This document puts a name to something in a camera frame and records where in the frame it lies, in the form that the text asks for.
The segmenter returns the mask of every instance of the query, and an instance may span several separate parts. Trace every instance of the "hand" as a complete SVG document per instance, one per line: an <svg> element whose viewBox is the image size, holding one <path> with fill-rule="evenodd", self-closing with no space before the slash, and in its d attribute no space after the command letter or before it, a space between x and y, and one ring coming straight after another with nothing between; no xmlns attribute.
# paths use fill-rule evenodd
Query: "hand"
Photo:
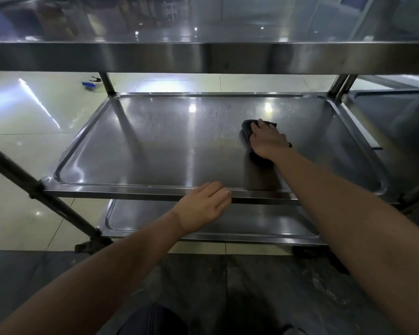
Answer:
<svg viewBox="0 0 419 335"><path fill-rule="evenodd" d="M231 203L231 192L220 182L208 182L181 198L171 209L184 234L194 233L217 219Z"/></svg>
<svg viewBox="0 0 419 335"><path fill-rule="evenodd" d="M270 160L279 150L289 147L285 134L279 134L273 124L268 126L259 119L258 125L251 124L253 134L250 136L251 147L257 155Z"/></svg>

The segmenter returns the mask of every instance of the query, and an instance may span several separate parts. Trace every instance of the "forearm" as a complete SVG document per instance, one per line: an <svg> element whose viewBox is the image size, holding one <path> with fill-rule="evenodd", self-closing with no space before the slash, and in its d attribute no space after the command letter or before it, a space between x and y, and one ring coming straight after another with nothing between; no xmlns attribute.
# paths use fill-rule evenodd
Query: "forearm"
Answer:
<svg viewBox="0 0 419 335"><path fill-rule="evenodd" d="M395 323L410 331L416 325L419 334L419 228L296 151L275 155L291 190L358 283Z"/></svg>
<svg viewBox="0 0 419 335"><path fill-rule="evenodd" d="M0 324L0 334L94 334L182 235L176 216L163 215L44 287Z"/></svg>

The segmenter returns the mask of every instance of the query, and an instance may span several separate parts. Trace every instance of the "stainless steel shelf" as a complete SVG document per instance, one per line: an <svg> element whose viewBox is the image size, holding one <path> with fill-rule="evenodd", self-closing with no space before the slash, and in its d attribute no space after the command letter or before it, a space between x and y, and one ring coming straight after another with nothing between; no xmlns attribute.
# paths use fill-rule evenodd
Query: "stainless steel shelf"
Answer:
<svg viewBox="0 0 419 335"><path fill-rule="evenodd" d="M111 200L99 228L104 236L121 238L155 221L174 206L165 201ZM224 214L183 240L210 242L326 244L299 206L232 204Z"/></svg>
<svg viewBox="0 0 419 335"><path fill-rule="evenodd" d="M276 122L302 155L377 195L385 169L342 108L319 94L126 93L106 99L43 180L59 197L177 201L221 181L234 203L297 204L251 162L246 119Z"/></svg>
<svg viewBox="0 0 419 335"><path fill-rule="evenodd" d="M348 2L11 0L0 70L419 74L419 33L389 29L397 9L411 24L419 11Z"/></svg>
<svg viewBox="0 0 419 335"><path fill-rule="evenodd" d="M395 195L419 185L419 89L352 91L347 106L383 148Z"/></svg>

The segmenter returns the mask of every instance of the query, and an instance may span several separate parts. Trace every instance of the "dark floor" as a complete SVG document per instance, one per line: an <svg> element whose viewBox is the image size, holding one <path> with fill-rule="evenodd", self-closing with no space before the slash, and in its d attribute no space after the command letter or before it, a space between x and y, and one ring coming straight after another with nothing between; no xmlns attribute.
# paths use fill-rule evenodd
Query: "dark floor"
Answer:
<svg viewBox="0 0 419 335"><path fill-rule="evenodd" d="M0 321L86 255L0 251ZM99 331L113 335L138 308L158 302L190 334L396 334L357 287L326 258L168 254Z"/></svg>

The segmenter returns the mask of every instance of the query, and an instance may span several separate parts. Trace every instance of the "bottom shelf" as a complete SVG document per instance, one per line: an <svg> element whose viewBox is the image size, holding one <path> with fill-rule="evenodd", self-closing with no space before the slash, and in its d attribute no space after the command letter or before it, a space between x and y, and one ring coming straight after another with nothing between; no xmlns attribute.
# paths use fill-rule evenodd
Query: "bottom shelf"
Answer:
<svg viewBox="0 0 419 335"><path fill-rule="evenodd" d="M121 238L141 229L174 206L169 201L111 200L99 228ZM294 205L231 204L216 221L183 240L324 245L304 209Z"/></svg>

